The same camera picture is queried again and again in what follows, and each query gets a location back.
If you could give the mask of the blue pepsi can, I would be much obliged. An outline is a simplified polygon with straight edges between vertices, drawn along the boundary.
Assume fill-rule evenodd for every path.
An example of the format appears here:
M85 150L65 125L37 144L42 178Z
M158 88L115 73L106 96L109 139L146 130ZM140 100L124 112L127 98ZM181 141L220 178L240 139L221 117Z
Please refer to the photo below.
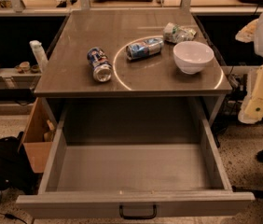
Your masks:
M100 48L88 51L87 60L92 68L92 76L98 82L107 82L112 76L112 65L105 52Z

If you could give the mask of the blue slim energy drink can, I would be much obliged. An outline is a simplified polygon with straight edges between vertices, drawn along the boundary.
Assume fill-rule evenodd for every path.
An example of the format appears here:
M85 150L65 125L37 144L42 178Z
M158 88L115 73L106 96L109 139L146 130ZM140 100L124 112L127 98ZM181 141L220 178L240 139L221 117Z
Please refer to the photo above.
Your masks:
M130 61L143 59L161 52L164 41L160 37L142 39L126 47L127 58Z

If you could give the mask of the grey open top drawer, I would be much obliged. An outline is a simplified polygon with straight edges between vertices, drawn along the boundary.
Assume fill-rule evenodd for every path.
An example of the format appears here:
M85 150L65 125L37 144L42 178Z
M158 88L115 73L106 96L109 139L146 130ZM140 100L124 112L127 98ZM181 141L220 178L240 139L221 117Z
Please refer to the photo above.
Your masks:
M234 192L195 97L76 99L65 103L35 195L34 218L231 216L254 196Z

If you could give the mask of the white ceramic bowl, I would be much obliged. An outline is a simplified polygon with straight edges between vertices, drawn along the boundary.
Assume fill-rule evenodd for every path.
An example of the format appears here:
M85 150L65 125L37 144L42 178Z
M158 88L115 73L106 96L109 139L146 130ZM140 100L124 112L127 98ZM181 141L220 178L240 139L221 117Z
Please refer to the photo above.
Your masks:
M185 74L194 75L202 71L214 60L213 50L198 41L184 41L173 47L173 59Z

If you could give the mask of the crumpled green chip bag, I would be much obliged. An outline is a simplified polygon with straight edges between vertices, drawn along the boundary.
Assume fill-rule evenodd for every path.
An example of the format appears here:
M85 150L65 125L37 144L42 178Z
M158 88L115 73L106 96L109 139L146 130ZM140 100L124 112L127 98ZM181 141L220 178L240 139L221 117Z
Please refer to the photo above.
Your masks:
M197 32L193 28L184 27L172 22L169 22L163 29L164 39L174 44L192 41L196 33Z

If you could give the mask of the grey metal cabinet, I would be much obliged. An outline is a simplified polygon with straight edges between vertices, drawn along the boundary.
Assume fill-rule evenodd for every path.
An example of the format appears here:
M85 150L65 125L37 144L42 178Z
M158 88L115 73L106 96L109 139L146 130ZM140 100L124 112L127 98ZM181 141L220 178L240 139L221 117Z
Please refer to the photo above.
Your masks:
M213 119L220 107L214 98L222 100L231 92L217 61L196 75L184 74L174 63L172 44L165 45L161 54L141 61L126 58L128 44L162 35L169 22L199 29L193 16L180 8L72 12L35 95L46 98L205 96ZM87 60L88 51L94 47L103 49L113 64L111 80L102 84L93 79Z

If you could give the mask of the white plastic bottle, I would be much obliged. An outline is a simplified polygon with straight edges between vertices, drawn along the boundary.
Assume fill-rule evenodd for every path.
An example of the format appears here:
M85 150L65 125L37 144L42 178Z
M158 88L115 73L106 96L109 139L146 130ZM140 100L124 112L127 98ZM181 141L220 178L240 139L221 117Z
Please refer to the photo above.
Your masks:
M44 72L48 64L48 57L42 47L42 43L39 42L38 40L32 40L29 42L29 44L35 56L40 71Z

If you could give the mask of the brown cardboard box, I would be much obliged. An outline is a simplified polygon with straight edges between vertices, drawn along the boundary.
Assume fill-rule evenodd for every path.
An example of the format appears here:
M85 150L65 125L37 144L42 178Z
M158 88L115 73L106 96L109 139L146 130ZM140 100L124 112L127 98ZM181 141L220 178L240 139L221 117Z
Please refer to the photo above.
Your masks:
M21 139L32 170L37 174L45 171L56 128L47 100L37 98Z

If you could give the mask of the black backpack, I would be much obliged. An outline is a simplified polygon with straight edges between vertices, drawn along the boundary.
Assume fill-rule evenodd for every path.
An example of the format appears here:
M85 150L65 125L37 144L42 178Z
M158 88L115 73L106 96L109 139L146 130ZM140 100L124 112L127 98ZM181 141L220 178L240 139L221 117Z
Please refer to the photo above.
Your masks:
M0 139L0 190L14 188L26 195L33 195L37 175L21 143L22 137L23 132L19 132L17 137Z

